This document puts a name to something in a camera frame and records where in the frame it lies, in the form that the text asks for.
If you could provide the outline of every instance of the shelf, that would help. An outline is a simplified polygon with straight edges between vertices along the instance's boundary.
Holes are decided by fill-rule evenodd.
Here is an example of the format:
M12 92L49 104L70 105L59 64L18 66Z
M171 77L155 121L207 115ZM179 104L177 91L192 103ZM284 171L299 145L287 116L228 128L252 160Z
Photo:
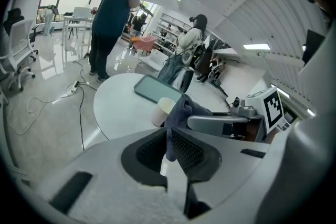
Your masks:
M161 44L159 44L159 43L157 43L157 42L154 42L154 44L157 45L157 46L159 46L159 47L161 47L161 48L162 48L163 50L165 50L166 52L169 52L169 53L171 53L171 54L174 53L173 51L167 49L166 47L163 47Z
M167 39L165 37L162 37L162 36L158 35L157 33L152 32L152 35L155 35L155 36L157 36L157 37L159 37L159 38L161 38L161 39L163 39L165 41L168 41L169 43L171 43L171 44L173 44L173 45L176 46L176 44L173 41L171 41L171 40L169 40L169 39Z
M183 27L183 26L181 26L181 25L179 25L179 24L177 24L177 23L175 23L175 22L173 22L173 21L171 21L171 20L167 20L167 19L162 18L162 17L161 17L161 20L162 20L163 22L166 22L166 23L170 24L170 25L174 25L174 26L177 26L177 27L181 27L181 28L182 28L183 30L185 30L185 31L189 31L189 30L191 29L191 26L189 26L189 28L186 28L186 27Z
M174 36L176 36L176 37L178 37L178 36L179 36L178 34L176 34L176 33L172 32L171 30L169 30L169 29L165 28L164 26L161 26L160 24L158 24L157 26L158 26L158 27L160 27L161 29L163 29L163 30L167 31L167 32L168 32L168 33L170 33L170 34L173 34L173 35L174 35Z

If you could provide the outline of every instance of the black slot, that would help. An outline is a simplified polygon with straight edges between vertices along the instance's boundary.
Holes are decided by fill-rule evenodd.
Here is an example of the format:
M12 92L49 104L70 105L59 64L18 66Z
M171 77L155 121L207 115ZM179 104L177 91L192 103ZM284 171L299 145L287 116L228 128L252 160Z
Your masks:
M91 178L89 173L77 172L49 202L50 205L66 215Z
M266 154L265 152L254 151L254 150L250 150L248 148L245 148L245 149L241 150L240 153L243 153L243 154L246 154L246 155L250 155L250 156L253 156L253 157L257 157L257 158L261 158L261 159Z

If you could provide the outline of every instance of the power cable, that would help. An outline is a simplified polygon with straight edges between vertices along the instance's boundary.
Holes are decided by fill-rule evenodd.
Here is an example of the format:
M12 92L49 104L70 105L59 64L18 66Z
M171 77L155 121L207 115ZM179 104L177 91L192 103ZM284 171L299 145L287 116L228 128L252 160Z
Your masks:
M79 83L79 85L81 85L81 86L88 86L88 87L94 89L95 91L97 91L97 89L95 89L94 87L92 87L92 86L90 86L90 85L88 85L88 84Z
M83 81L80 81L81 83L85 83L86 82L85 78L82 76L82 72L84 71L83 70L83 65L80 63L80 61L83 61L83 60L84 60L84 58L80 59L79 61L73 61L73 63L77 63L77 64L79 64L81 66L80 76L83 79Z
M83 101L84 101L84 89L81 86L77 86L77 87L81 88L82 92L83 92L82 102L80 103L80 106L79 106L79 123L80 123L80 132L81 132L82 146L83 146L83 151L84 151L85 148L84 148L84 141L83 141L82 113L81 113L81 108L82 108Z
M37 99L37 100L41 101L41 102L44 103L44 104L43 104L43 106L40 108L39 112L37 113L37 116L33 119L32 123L31 123L31 124L30 124L30 125L23 131L23 132L18 132L18 131L16 131L15 128L14 128L14 127L11 125L11 123L10 123L9 118L10 118L10 114L11 114L11 112L12 112L12 107L11 107L11 109L10 109L10 111L9 111L9 113L8 113L8 117L7 117L8 125L9 125L9 126L14 130L14 132L17 133L18 135L24 135L24 134L30 129L30 127L33 125L33 123L38 119L38 117L40 116L40 114L41 114L41 112L42 112L42 109L46 106L46 104L55 102L55 101L57 101L57 100L59 100L59 99L62 99L62 98L67 98L67 97L73 96L73 95L75 95L75 94L77 93L77 92L75 92L75 93L73 93L73 94L69 94L69 93L67 92L69 86L71 86L72 84L73 84L73 83L69 84L69 85L66 87L65 93L66 93L67 96L59 97L59 98L54 99L54 100L52 100L52 101L44 101L44 100L40 99L39 97L33 97L33 98L29 99L29 101L27 102L27 111L28 111L29 114L32 114L32 113L35 112L35 111L30 110L30 108L29 108L29 104L30 104L31 100L33 100L33 99Z

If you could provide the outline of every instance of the office chair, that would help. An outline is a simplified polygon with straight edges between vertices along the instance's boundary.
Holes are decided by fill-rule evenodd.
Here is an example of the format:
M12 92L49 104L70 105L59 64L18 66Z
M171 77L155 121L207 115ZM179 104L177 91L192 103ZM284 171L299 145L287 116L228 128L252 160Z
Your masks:
M10 30L12 28L12 25L15 24L15 23L17 23L17 22L19 22L19 21L22 21L24 19L25 19L25 17L21 15L21 9L19 9L19 8L13 8L13 9L11 9L11 10L8 11L7 20L5 20L4 23L3 23L4 28L5 28L8 36L11 35L11 31ZM32 28L32 30L34 32L29 35L30 43L35 42L36 28L37 27L38 26L35 25ZM33 52L35 52L36 55L38 55L38 50L33 50ZM34 62L36 61L36 58L33 55L31 55L30 57L33 59Z
M90 18L91 16L91 9L90 8L84 8L84 7L75 7L75 9L73 10L74 12L71 14L73 17L78 17L78 18ZM78 21L70 21L68 28L71 28L70 31L70 35L72 33L72 35L74 35L74 28L76 29L76 38L78 39L78 28L83 28L84 29L84 33L83 33L83 41L84 41L84 35L85 35L85 31L87 29L87 22L79 22Z
M186 92L193 79L194 70L190 68L184 68L177 79L177 89L181 92Z
M0 60L7 59L12 68L12 70L5 70L0 63L1 72L3 74L9 73L9 90L12 89L12 84L17 82L18 89L23 91L23 87L21 86L21 78L25 74L31 75L33 78L35 77L35 74L31 72L30 67L21 68L21 66L19 66L19 64L25 58L33 53L29 39L29 31L32 24L33 19L25 19L12 25L7 48L8 54L0 57Z
M73 15L73 12L65 12L64 13L64 16L72 16L72 15ZM69 23L77 24L78 22L74 21L74 20L71 20L71 21L69 21ZM69 38L68 39L70 39L71 33L72 33L72 35L74 35L74 31L73 30L74 30L73 28L70 30L70 34L69 34ZM78 38L78 28L76 28L76 37Z

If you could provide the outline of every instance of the woman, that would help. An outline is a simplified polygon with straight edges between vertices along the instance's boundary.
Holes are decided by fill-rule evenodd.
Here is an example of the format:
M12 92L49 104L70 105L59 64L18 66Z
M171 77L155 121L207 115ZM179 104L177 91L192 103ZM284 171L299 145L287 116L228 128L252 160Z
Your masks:
M208 19L203 14L196 16L193 28L190 29L184 37L178 40L178 46L175 55L171 56L161 69L158 79L172 85L179 75L180 71L185 67L182 62L182 54L190 49L198 40L202 40Z

